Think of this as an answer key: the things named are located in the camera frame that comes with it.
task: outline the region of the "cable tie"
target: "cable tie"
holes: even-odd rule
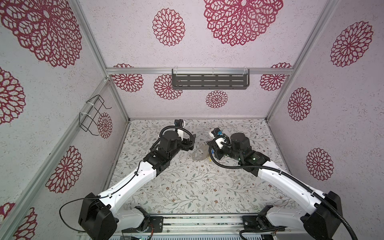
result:
[[[88,115],[91,118],[91,116],[88,113],[83,113],[83,114],[86,114],[86,115]]]

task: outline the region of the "mounting plate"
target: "mounting plate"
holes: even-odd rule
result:
[[[164,217],[149,217],[149,223],[152,223],[152,225],[155,227],[154,228],[154,233],[155,232],[162,232],[163,231],[163,220]],[[152,229],[149,226],[144,232],[151,232]],[[127,228],[122,230],[123,233],[138,233],[138,231],[135,228]]]

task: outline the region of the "floral tabletop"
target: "floral tabletop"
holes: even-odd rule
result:
[[[160,130],[173,120],[133,120],[125,139],[111,185],[137,167],[156,141]],[[285,169],[276,144],[262,119],[184,120],[184,127],[196,134],[195,149],[211,140],[208,132],[219,127],[225,134],[243,132],[252,149],[267,155]],[[224,169],[209,158],[192,160],[193,151],[180,151],[170,166],[145,184],[124,205],[128,210],[142,206],[149,213],[253,213],[265,205],[296,208],[280,189],[242,169]],[[229,157],[221,163],[237,165]]]

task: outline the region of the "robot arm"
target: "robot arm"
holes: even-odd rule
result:
[[[258,225],[253,228],[245,226],[245,228],[253,229],[255,232],[255,230],[285,226],[306,230],[316,240],[332,238],[341,221],[331,212],[329,204],[342,217],[341,201],[337,194],[332,191],[325,194],[286,173],[267,156],[253,151],[249,138],[243,133],[234,133],[229,138],[219,128],[215,128],[209,134],[214,137],[214,140],[210,142],[209,151],[211,151],[210,155],[215,164],[228,169],[243,168],[275,185],[300,206],[300,209],[280,209],[271,205],[267,206],[258,215]],[[239,166],[222,165],[213,158],[213,155],[218,160],[224,155],[229,156],[238,160]]]
[[[127,211],[119,209],[133,193],[164,171],[180,150],[193,150],[196,135],[183,126],[180,119],[175,120],[175,126],[163,128],[159,139],[136,169],[98,196],[90,193],[83,199],[79,224],[93,240],[107,240],[115,231],[127,228],[144,231],[148,227],[149,214],[141,207]]]

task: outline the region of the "red flower pattern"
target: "red flower pattern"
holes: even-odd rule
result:
[[[184,37],[184,22],[175,10],[164,8],[158,11],[152,23],[153,33],[165,46],[175,46]]]
[[[204,0],[204,16],[214,38],[244,45],[266,32],[276,20],[283,0]]]
[[[16,78],[0,67],[0,125],[18,118],[24,106],[23,87]]]
[[[278,63],[272,66],[273,68],[290,68],[289,63]],[[260,79],[260,86],[268,91],[279,89],[283,84],[287,75],[284,74],[264,74]]]
[[[351,65],[363,56],[372,41],[372,26],[368,22],[355,22],[336,38],[331,49],[331,61],[338,67]]]
[[[2,205],[0,207],[0,224],[4,221],[4,219],[7,217],[8,213],[11,211],[15,203],[7,202],[6,204]]]
[[[38,60],[66,68],[80,58],[81,33],[66,0],[0,0],[0,15]]]
[[[97,121],[97,129],[102,138],[109,138],[112,133],[112,119],[108,113],[102,113]]]
[[[113,66],[115,68],[133,68],[129,64],[121,63]],[[113,82],[127,92],[139,91],[143,86],[143,78],[141,74],[113,74],[111,75]]]
[[[288,101],[289,116],[295,121],[303,120],[307,117],[312,106],[311,95],[305,88],[296,89]]]
[[[68,191],[79,179],[83,167],[82,162],[79,150],[70,146],[67,154],[63,156],[45,186],[50,192],[64,193]]]
[[[183,92],[183,90],[173,89],[172,76],[169,74],[161,75],[156,78],[153,87],[155,88],[157,95],[168,100],[178,98]]]
[[[210,92],[205,98],[205,102],[211,108],[220,108],[227,103],[228,95],[220,90]]]
[[[37,227],[36,221],[37,214],[35,213],[35,208],[31,207],[29,213],[23,219],[21,225],[17,228],[15,234],[13,235],[14,240],[31,240],[35,235],[35,229]]]
[[[314,178],[327,180],[333,173],[333,161],[324,149],[314,148],[307,155],[307,168]]]

